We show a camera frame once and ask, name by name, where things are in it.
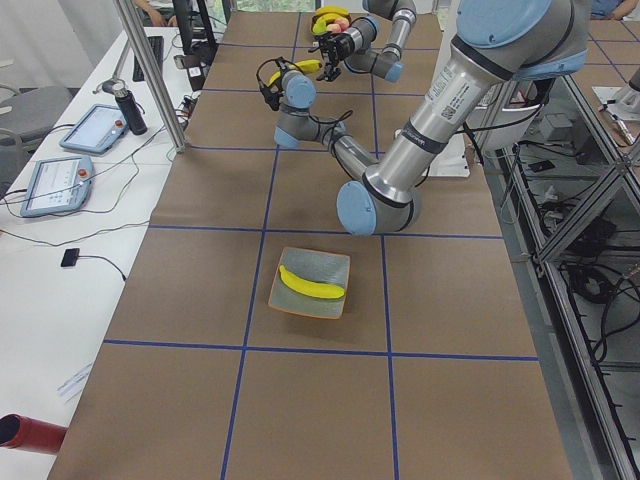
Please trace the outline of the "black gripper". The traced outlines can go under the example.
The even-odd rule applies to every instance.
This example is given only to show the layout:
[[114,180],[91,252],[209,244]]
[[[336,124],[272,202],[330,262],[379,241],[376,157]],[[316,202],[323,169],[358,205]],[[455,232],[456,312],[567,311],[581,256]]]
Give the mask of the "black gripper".
[[284,79],[284,76],[289,72],[289,71],[299,71],[300,67],[298,65],[296,65],[295,63],[287,63],[287,62],[277,62],[276,66],[278,68],[277,72],[274,73],[272,75],[272,85],[276,86],[277,88],[281,88],[282,87],[282,80]]
[[318,49],[325,65],[318,81],[333,82],[342,73],[338,64],[350,55],[350,36],[346,33],[331,33],[329,31],[316,35]]

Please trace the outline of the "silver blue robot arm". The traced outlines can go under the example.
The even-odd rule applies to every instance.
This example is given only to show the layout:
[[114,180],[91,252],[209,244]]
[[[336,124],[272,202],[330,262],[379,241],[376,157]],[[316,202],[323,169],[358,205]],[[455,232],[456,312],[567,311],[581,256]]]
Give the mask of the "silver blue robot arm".
[[416,185],[479,101],[497,84],[578,71],[585,62],[588,1],[463,1],[451,56],[382,159],[369,154],[338,119],[311,114],[316,90],[292,68],[281,73],[277,145],[325,146],[350,176],[337,197],[353,235],[401,231],[419,216]]
[[[312,33],[322,56],[320,81],[334,81],[343,69],[389,82],[396,82],[402,74],[403,49],[417,20],[415,4],[364,1],[362,6],[368,14],[353,21],[342,16],[331,20],[326,11],[316,18]],[[372,48],[379,33],[378,18],[391,22],[389,38],[381,50]]]

